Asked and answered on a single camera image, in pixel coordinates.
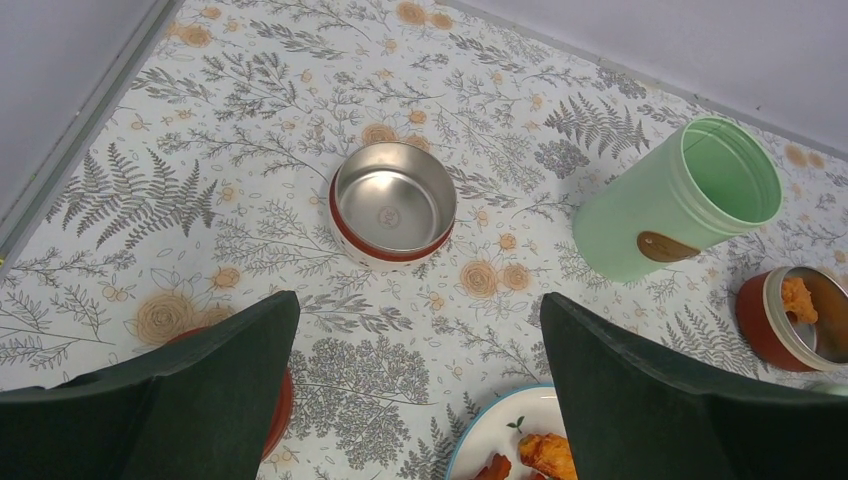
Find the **blue plate edge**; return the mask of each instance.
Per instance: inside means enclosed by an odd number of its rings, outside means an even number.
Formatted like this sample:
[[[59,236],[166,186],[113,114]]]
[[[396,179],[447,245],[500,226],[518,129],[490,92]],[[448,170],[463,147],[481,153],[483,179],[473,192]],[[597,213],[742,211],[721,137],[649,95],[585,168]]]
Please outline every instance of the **blue plate edge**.
[[[534,388],[554,388],[554,389],[556,389],[556,387],[554,386],[553,383],[540,383],[538,385],[528,385],[526,387],[521,387],[519,389],[516,389],[516,390],[509,392],[508,394],[504,395],[503,397],[501,397],[501,398],[495,400],[494,402],[490,403],[489,405],[486,406],[486,408],[484,408],[480,413],[478,413],[476,417],[474,417],[474,420],[471,421],[471,424],[468,425],[468,427],[465,429],[465,431],[462,432],[462,436],[459,437],[459,440],[456,441],[456,446],[453,448],[453,454],[451,454],[451,461],[450,461],[450,463],[448,463],[448,468],[445,471],[445,480],[450,480],[451,473],[453,473],[453,465],[454,465],[454,463],[456,463],[456,456],[459,454],[459,448],[462,446],[462,442],[465,441],[465,437],[468,436],[468,433],[474,428],[474,425],[477,425],[477,422],[481,418],[483,418],[483,416],[486,414],[486,412],[491,410],[492,407],[494,407],[495,405],[497,405],[497,404],[503,402],[504,400],[506,400],[507,398],[515,395],[516,393],[525,392],[527,390],[532,390]]]

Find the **tablecloth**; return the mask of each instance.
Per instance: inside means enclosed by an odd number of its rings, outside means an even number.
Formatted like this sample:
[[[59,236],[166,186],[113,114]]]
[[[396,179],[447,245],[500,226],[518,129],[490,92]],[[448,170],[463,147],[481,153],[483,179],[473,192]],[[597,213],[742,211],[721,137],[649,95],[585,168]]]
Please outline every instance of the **tablecloth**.
[[[582,261],[575,208],[710,112],[430,1],[188,0],[0,292],[0,387],[53,386],[298,293],[296,405],[264,479],[441,478],[463,429],[550,381],[540,296],[765,381],[732,306],[781,265],[848,283],[848,164],[747,126],[783,212],[631,284]],[[327,179],[362,145],[428,150],[459,193],[449,244],[414,270],[358,268]],[[384,374],[346,383],[357,365]]]

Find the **orange food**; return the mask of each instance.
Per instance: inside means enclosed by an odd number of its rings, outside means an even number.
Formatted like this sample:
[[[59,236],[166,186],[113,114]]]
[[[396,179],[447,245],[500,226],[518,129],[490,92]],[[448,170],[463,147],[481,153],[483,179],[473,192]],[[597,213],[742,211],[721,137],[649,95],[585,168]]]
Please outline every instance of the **orange food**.
[[[509,459],[496,453],[492,457],[492,464],[488,467],[483,467],[483,470],[480,470],[480,473],[472,480],[506,480],[510,470],[512,470],[512,463],[510,463]]]
[[[556,480],[577,480],[568,439],[549,433],[527,435],[518,442],[521,463]]]
[[[819,313],[813,307],[813,298],[804,280],[800,278],[786,278],[780,286],[780,296],[783,299],[783,309],[787,313],[795,314],[795,318],[801,323],[816,323]]]

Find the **mint green container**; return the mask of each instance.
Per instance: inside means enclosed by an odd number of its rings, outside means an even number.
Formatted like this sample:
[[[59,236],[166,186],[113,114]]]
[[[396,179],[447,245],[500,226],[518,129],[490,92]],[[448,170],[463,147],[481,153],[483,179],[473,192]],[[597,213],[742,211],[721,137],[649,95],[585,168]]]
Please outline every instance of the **mint green container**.
[[[629,282],[768,223],[783,189],[760,143],[718,117],[693,120],[574,217],[596,272]]]

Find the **white wall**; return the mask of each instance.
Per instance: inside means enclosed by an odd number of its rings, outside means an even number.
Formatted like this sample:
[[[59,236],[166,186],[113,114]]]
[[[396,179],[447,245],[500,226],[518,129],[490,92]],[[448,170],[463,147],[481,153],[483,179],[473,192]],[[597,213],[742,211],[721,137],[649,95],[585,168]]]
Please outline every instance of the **white wall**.
[[[156,0],[0,0],[0,211],[39,170]]]
[[[465,3],[848,152],[846,0],[448,3]]]

